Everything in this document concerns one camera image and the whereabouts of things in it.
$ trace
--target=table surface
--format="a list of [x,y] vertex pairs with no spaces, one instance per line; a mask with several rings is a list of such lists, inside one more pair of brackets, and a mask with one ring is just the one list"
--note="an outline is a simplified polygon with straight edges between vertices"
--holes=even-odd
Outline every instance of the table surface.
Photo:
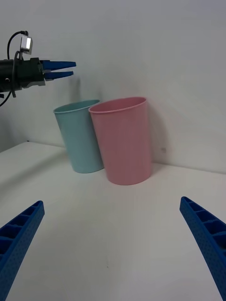
[[0,227],[41,199],[45,216],[7,301],[220,301],[180,211],[185,195],[226,221],[226,175],[154,165],[119,186],[74,172],[63,148],[0,154]]

